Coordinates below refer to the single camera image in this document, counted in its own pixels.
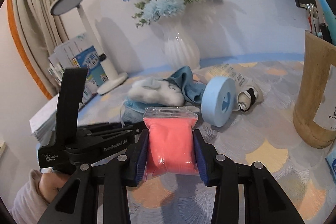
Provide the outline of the person left hand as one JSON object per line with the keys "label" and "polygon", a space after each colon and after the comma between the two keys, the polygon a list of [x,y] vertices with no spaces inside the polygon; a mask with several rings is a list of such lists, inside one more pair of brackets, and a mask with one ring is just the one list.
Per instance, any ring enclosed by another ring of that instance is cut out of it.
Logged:
{"label": "person left hand", "polygon": [[62,173],[43,173],[38,184],[41,196],[51,203],[69,178],[69,175]]}

